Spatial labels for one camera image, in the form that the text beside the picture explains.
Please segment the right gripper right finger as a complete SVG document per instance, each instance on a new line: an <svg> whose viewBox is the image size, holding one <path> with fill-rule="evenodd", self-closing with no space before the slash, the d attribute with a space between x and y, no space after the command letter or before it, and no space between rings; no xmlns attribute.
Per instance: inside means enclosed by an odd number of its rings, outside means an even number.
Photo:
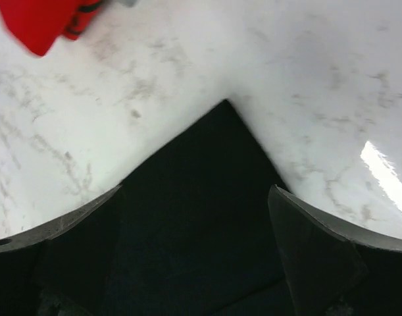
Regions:
<svg viewBox="0 0 402 316"><path fill-rule="evenodd" d="M402 240L272 186L270 220L296 315L402 315Z"/></svg>

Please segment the black t shirt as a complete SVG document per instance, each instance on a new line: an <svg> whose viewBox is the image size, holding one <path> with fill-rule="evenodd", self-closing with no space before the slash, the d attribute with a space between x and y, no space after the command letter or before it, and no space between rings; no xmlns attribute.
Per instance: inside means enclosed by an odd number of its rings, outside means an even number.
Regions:
<svg viewBox="0 0 402 316"><path fill-rule="evenodd" d="M125 181L100 315L293 315L268 212L280 184L223 101Z"/></svg>

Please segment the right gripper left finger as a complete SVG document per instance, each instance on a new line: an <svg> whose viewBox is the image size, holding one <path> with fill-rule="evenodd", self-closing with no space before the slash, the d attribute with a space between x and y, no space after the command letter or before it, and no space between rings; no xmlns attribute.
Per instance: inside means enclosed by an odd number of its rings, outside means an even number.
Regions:
<svg viewBox="0 0 402 316"><path fill-rule="evenodd" d="M84 206L33 229L0 239L0 315L33 315L48 290L86 315L103 301L118 234L109 213L116 186Z"/></svg>

